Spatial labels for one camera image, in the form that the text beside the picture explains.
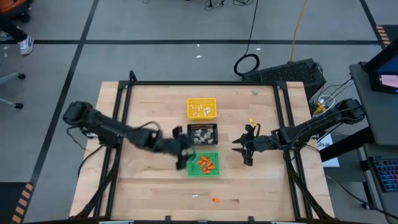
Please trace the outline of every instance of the computer monitor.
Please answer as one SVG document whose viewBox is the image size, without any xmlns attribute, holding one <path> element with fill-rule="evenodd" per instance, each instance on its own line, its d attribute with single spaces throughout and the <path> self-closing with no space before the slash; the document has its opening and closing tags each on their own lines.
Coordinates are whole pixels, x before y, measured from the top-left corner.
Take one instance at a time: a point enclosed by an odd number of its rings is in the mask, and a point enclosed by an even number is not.
<svg viewBox="0 0 398 224">
<path fill-rule="evenodd" d="M 398 94 L 398 39 L 364 64 L 363 69 L 369 74 L 373 91 Z"/>
</svg>

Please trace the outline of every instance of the yellow tray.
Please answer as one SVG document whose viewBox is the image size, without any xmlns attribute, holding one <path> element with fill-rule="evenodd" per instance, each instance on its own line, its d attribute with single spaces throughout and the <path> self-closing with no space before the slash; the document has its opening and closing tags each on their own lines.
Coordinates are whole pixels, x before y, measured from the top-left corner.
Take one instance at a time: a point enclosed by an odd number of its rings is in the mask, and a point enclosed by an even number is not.
<svg viewBox="0 0 398 224">
<path fill-rule="evenodd" d="M 206 108 L 210 108 L 211 111 L 205 115 Z M 216 98 L 188 99 L 187 116 L 189 119 L 214 119 L 217 117 Z"/>
</svg>

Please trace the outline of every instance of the black tray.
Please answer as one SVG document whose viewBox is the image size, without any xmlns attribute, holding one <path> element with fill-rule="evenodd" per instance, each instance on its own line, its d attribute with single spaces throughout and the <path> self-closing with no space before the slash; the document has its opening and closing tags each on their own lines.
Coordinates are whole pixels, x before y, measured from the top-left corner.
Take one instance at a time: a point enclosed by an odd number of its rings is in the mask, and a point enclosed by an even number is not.
<svg viewBox="0 0 398 224">
<path fill-rule="evenodd" d="M 195 144 L 196 146 L 210 146 L 214 144 L 218 144 L 218 135 L 217 135 L 217 124 L 188 124 L 187 126 L 187 134 L 193 138 L 197 138 L 194 136 L 195 131 L 199 129 L 204 129 L 207 132 L 207 129 L 213 129 L 213 133 L 211 134 L 211 138 L 214 139 L 213 143 L 208 143 L 207 140 L 201 144 Z"/>
</svg>

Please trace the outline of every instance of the gray floor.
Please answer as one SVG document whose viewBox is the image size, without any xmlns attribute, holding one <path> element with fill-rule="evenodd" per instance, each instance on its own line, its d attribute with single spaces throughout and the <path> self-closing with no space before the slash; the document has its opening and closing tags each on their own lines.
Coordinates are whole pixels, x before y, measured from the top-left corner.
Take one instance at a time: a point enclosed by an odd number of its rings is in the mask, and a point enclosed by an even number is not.
<svg viewBox="0 0 398 224">
<path fill-rule="evenodd" d="M 304 0 L 263 0 L 259 3 L 253 39 L 292 40 Z M 366 0 L 376 24 L 398 24 L 395 0 Z M 37 40 L 78 40 L 93 0 L 36 0 L 32 20 L 18 23 Z M 226 1 L 222 8 L 204 10 L 205 0 L 99 0 L 88 40 L 200 40 L 247 39 L 254 4 L 247 7 Z M 309 0 L 298 40 L 377 40 L 357 0 Z M 17 111 L 0 105 L 0 181 L 29 181 L 47 133 L 76 45 L 37 44 L 33 53 L 22 57 L 16 45 L 0 49 L 2 75 L 24 72 L 27 79 L 15 79 L 0 86 L 0 96 L 25 104 Z M 126 79 L 133 69 L 140 80 L 231 80 L 238 81 L 233 65 L 247 45 L 239 44 L 156 44 L 85 45 L 65 101 L 96 103 L 103 81 Z M 259 55 L 261 67 L 286 63 L 290 45 L 251 45 L 249 52 Z M 297 45 L 294 60 L 313 58 L 320 62 L 328 83 L 335 85 L 349 78 L 348 66 L 372 58 L 378 45 Z M 241 71 L 252 67 L 244 62 Z M 355 87 L 347 88 L 337 100 L 358 98 Z M 366 122 L 342 126 L 339 132 L 351 134 Z M 66 125 L 58 122 L 37 183 L 26 222 L 66 218 L 76 187 L 76 173 L 83 158 L 66 135 Z M 347 183 L 363 195 L 361 185 Z M 336 216 L 342 220 L 383 223 L 382 215 L 362 210 L 329 184 Z"/>
</svg>

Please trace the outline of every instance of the black metal frame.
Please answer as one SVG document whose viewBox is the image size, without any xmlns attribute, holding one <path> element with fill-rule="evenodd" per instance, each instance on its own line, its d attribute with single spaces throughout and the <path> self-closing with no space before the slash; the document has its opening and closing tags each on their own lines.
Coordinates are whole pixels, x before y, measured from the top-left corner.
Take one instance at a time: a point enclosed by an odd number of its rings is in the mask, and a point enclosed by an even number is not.
<svg viewBox="0 0 398 224">
<path fill-rule="evenodd" d="M 119 113 L 119 108 L 121 104 L 121 98 L 122 98 L 122 92 L 125 88 L 127 88 L 127 93 L 126 93 L 126 98 L 124 102 L 124 108 L 123 108 L 123 115 L 122 115 L 122 123 L 126 123 L 127 120 L 127 113 L 129 111 L 129 104 L 131 100 L 131 94 L 132 94 L 132 87 L 134 85 L 230 85 L 230 86 L 242 86 L 242 85 L 250 85 L 250 86 L 272 86 L 274 89 L 274 96 L 275 96 L 275 105 L 276 105 L 276 110 L 277 110 L 277 115 L 278 115 L 278 120 L 279 120 L 279 126 L 280 128 L 283 128 L 285 126 L 284 124 L 284 117 L 283 117 L 283 112 L 282 112 L 282 106 L 280 102 L 280 96 L 279 96 L 279 91 L 278 89 L 281 88 L 284 94 L 284 100 L 286 104 L 286 110 L 287 110 L 287 117 L 289 120 L 289 125 L 294 125 L 294 119 L 293 119 L 293 113 L 292 113 L 292 108 L 290 105 L 290 100 L 289 100 L 289 93 L 287 89 L 286 82 L 267 82 L 267 83 L 245 83 L 245 82 L 181 82 L 181 81 L 164 81 L 164 82 L 158 82 L 158 81 L 137 81 L 137 78 L 135 74 L 130 71 L 130 79 L 129 81 L 119 81 L 118 85 L 118 92 L 116 93 L 116 99 L 115 99 L 115 105 L 114 105 L 114 110 L 113 110 L 113 119 L 117 119 L 118 113 Z M 114 163 L 116 163 L 116 171 L 115 175 L 113 175 L 113 179 L 111 181 L 111 185 L 109 188 L 109 196 L 108 196 L 108 201 L 106 205 L 106 213 L 105 213 L 105 218 L 110 219 L 111 217 L 111 212 L 112 212 L 112 207 L 113 207 L 113 200 L 114 200 L 114 193 L 116 190 L 116 181 L 118 179 L 118 169 L 119 169 L 119 162 L 120 162 L 120 157 L 121 157 L 121 150 L 122 150 L 122 144 L 116 148 L 116 153 L 115 153 L 115 159 Z M 107 172 L 109 169 L 109 161 L 111 157 L 111 151 L 112 149 L 106 148 L 105 156 L 104 156 L 104 163 L 102 167 L 102 172 L 101 172 L 101 179 L 99 182 L 99 185 L 103 185 L 105 181 L 105 177 L 107 176 Z M 286 165 L 290 161 L 290 154 L 285 153 L 285 158 L 286 158 Z M 297 165 L 297 172 L 299 175 L 300 180 L 304 183 L 305 186 L 305 176 L 304 176 L 304 169 L 303 169 L 303 164 L 302 164 L 302 159 L 300 156 L 299 151 L 295 151 L 295 160 L 296 160 L 296 165 Z M 299 201 L 297 198 L 297 191 L 295 187 L 295 182 L 293 179 L 288 175 L 289 178 L 289 187 L 290 187 L 290 194 L 292 197 L 292 206 L 294 210 L 294 216 L 295 220 L 299 220 L 302 217 L 300 216 L 300 206 L 299 206 Z M 101 201 L 102 197 L 97 201 L 95 205 L 95 210 L 93 213 L 94 217 L 100 217 L 100 210 L 101 210 Z M 306 198 L 304 198 L 304 205 L 305 205 L 305 212 L 306 212 L 306 218 L 313 218 L 312 216 L 312 210 L 311 207 L 307 201 Z M 146 222 L 151 222 L 151 223 L 170 223 L 171 218 L 166 217 L 164 221 L 143 221 L 139 220 L 138 222 L 140 223 L 146 223 Z M 192 221 L 177 221 L 181 223 L 189 223 Z M 254 217 L 248 217 L 248 222 L 249 223 L 270 223 L 270 222 L 255 222 Z M 228 223 L 247 223 L 247 222 L 228 222 Z"/>
</svg>

